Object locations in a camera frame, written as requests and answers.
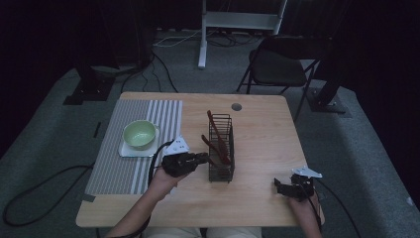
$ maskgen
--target wooden table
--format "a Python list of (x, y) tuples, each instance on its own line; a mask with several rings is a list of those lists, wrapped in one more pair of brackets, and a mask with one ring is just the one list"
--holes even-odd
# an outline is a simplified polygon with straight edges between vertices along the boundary
[[(233, 180), (210, 182), (208, 166), (182, 180), (154, 210), (150, 226), (294, 226), (285, 197), (273, 179), (290, 183), (291, 169), (306, 165), (286, 100), (276, 95), (225, 95), (125, 92), (122, 99), (182, 100), (181, 134), (191, 153), (208, 152), (206, 111), (230, 114), (236, 168)], [(232, 109), (233, 103), (242, 110)], [(139, 195), (96, 195), (82, 201), (76, 223), (81, 227), (114, 226)]]

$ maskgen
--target person's hand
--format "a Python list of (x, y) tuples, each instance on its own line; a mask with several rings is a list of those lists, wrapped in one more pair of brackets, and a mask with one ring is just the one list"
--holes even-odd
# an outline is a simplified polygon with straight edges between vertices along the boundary
[(146, 193), (153, 196), (156, 200), (162, 200), (185, 177), (174, 178), (168, 175), (162, 167), (158, 167)]
[[(319, 214), (319, 202), (316, 193), (310, 197), (317, 214)], [(293, 213), (295, 214), (299, 225), (302, 227), (306, 237), (322, 237), (321, 231), (318, 227), (317, 215), (315, 215), (314, 209), (309, 202), (309, 199), (298, 201), (294, 198), (287, 198), (288, 204), (290, 205)]]

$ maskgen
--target striped placemat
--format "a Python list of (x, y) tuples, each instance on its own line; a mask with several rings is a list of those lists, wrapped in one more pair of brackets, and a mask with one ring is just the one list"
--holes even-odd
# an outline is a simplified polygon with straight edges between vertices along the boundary
[[(182, 101), (120, 99), (114, 108), (86, 194), (142, 194), (147, 189), (152, 157), (123, 158), (118, 153), (124, 127), (148, 120), (160, 128), (158, 145), (180, 134)], [(163, 152), (157, 157), (160, 162)]]

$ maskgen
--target dish rack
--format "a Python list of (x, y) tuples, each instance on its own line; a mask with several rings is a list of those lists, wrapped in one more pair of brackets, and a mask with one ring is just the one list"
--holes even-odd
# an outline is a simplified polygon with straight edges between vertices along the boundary
[[(228, 156), (231, 160), (230, 165), (224, 165), (216, 151), (209, 147), (210, 159), (215, 165), (209, 163), (209, 180), (210, 181), (227, 181), (233, 179), (235, 171), (235, 148), (234, 148), (234, 131), (232, 126), (232, 118), (229, 114), (213, 114), (213, 121), (219, 131), (220, 137), (226, 144)], [(209, 122), (209, 141), (215, 147), (218, 146), (218, 137), (211, 123)]]

